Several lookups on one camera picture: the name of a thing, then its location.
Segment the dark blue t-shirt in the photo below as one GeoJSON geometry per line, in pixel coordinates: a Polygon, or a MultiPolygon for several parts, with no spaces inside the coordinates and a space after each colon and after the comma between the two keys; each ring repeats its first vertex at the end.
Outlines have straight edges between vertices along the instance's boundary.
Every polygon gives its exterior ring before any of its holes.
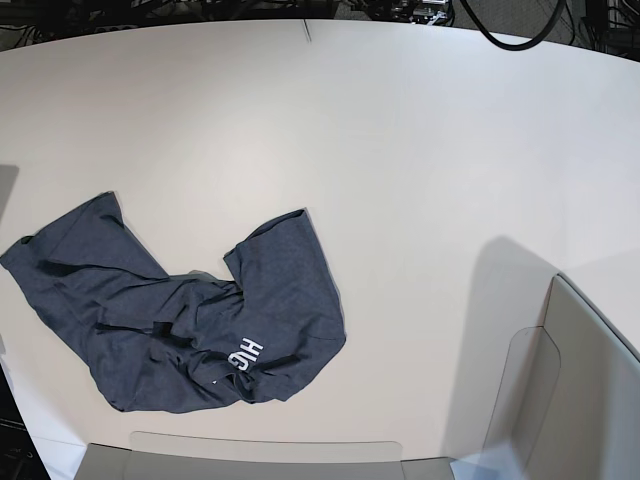
{"type": "Polygon", "coordinates": [[[1,258],[114,409],[188,413],[286,401],[346,342],[308,213],[264,223],[224,261],[227,280],[168,274],[125,225],[111,192],[1,258]]]}

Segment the grey panel at bottom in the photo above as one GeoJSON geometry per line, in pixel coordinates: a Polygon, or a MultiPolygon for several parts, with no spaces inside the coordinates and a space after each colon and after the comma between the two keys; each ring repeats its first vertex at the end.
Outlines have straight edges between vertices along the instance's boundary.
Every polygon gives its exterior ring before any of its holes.
{"type": "Polygon", "coordinates": [[[135,431],[91,443],[77,479],[452,479],[447,457],[404,460],[396,442],[264,442],[135,431]]]}

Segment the grey panel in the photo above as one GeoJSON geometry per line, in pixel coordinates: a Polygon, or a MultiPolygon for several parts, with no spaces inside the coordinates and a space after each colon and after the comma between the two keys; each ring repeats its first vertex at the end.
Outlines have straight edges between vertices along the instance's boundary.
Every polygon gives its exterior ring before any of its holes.
{"type": "Polygon", "coordinates": [[[396,442],[264,442],[135,431],[91,443],[77,479],[452,479],[447,457],[404,460],[396,442]]]}
{"type": "Polygon", "coordinates": [[[479,474],[639,476],[639,353],[561,275],[542,325],[512,337],[479,474]]]}

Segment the grey panel at right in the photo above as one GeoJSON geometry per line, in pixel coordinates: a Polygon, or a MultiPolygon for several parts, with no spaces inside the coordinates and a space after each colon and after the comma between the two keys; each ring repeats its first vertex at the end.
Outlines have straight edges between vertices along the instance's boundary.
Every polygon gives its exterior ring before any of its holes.
{"type": "Polygon", "coordinates": [[[479,474],[639,476],[639,353],[561,275],[542,325],[512,337],[479,474]]]}

